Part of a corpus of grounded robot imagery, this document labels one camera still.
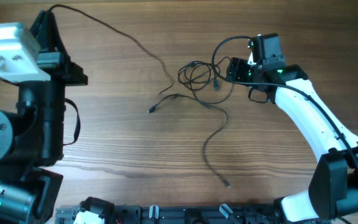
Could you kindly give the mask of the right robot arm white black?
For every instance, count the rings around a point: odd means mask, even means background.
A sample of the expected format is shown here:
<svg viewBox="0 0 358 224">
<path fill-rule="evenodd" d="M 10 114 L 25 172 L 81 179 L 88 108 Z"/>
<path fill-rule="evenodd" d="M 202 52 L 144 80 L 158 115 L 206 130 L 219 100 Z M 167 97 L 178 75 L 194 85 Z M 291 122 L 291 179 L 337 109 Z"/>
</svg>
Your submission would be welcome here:
<svg viewBox="0 0 358 224">
<path fill-rule="evenodd" d="M 278 34 L 248 37 L 248 59 L 232 58 L 226 79 L 265 93 L 295 123 L 317 166 L 308 188 L 274 203 L 276 223 L 323 222 L 358 212 L 358 136 L 336 118 L 299 65 L 287 65 Z"/>
</svg>

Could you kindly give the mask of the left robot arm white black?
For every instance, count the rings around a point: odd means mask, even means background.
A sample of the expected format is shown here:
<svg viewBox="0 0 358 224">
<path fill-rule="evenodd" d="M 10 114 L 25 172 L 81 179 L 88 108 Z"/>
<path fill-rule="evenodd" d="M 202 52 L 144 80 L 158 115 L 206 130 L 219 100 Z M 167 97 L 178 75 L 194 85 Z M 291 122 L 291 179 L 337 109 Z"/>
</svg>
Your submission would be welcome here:
<svg viewBox="0 0 358 224">
<path fill-rule="evenodd" d="M 51 10 L 0 24 L 0 80 L 19 89 L 16 111 L 0 110 L 0 223 L 45 223 L 63 180 L 48 168 L 63 158 L 65 89 L 88 82 Z"/>
</svg>

